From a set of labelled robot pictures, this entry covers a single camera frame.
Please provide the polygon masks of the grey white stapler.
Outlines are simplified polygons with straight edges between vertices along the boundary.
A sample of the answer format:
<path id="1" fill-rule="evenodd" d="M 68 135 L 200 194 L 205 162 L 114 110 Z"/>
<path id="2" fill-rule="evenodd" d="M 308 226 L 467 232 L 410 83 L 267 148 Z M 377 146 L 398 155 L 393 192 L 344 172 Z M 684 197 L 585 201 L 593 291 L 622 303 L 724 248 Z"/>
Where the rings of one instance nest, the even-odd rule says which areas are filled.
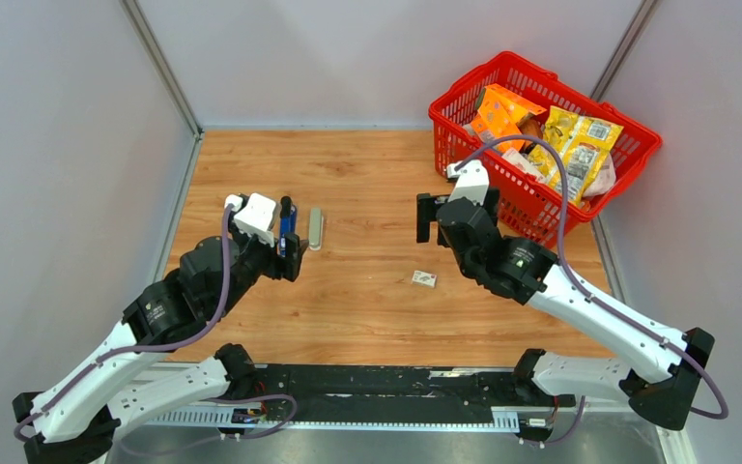
<path id="1" fill-rule="evenodd" d="M 323 210 L 314 207 L 309 213 L 308 244 L 311 250 L 320 250 L 323 245 L 325 217 Z"/>

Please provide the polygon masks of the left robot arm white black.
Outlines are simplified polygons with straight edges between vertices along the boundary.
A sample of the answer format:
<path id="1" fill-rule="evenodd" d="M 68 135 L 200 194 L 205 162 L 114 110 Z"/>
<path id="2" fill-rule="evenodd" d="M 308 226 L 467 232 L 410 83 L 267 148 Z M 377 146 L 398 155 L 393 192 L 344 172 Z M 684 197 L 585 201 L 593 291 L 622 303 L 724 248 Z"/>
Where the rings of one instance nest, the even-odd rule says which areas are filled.
<path id="1" fill-rule="evenodd" d="M 153 418 L 196 401 L 232 404 L 255 422 L 271 395 L 251 358 L 228 343 L 204 361 L 139 386 L 135 377 L 208 334 L 261 277 L 294 281 L 308 243 L 285 248 L 228 228 L 200 241 L 146 287 L 100 346 L 56 386 L 13 402 L 15 437 L 30 463 L 93 463 Z"/>

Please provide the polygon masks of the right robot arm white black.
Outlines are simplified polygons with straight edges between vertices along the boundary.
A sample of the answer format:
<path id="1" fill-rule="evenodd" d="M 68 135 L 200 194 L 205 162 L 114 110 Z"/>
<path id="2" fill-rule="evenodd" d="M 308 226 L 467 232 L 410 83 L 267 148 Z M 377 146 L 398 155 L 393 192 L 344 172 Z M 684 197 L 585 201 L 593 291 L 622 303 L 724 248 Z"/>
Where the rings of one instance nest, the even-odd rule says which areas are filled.
<path id="1" fill-rule="evenodd" d="M 427 242 L 436 223 L 439 245 L 452 250 L 464 277 L 498 297 L 554 316 L 612 352 L 609 358 L 573 358 L 528 349 L 515 366 L 515 396 L 528 405 L 547 395 L 610 399 L 627 403 L 662 428 L 683 429 L 696 412 L 693 401 L 714 336 L 649 319 L 584 280 L 544 246 L 501 235 L 498 193 L 489 188 L 483 204 L 418 194 L 417 241 Z"/>

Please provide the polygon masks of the white staple box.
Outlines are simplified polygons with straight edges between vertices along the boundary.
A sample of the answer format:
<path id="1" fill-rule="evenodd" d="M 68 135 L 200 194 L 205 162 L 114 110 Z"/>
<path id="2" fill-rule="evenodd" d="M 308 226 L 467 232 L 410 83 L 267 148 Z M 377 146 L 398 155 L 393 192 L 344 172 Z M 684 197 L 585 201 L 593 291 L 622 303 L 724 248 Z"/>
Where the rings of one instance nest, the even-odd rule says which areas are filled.
<path id="1" fill-rule="evenodd" d="M 427 273 L 423 271 L 416 270 L 413 273 L 412 276 L 412 283 L 429 287 L 429 288 L 435 288 L 437 285 L 438 277 L 436 274 Z"/>

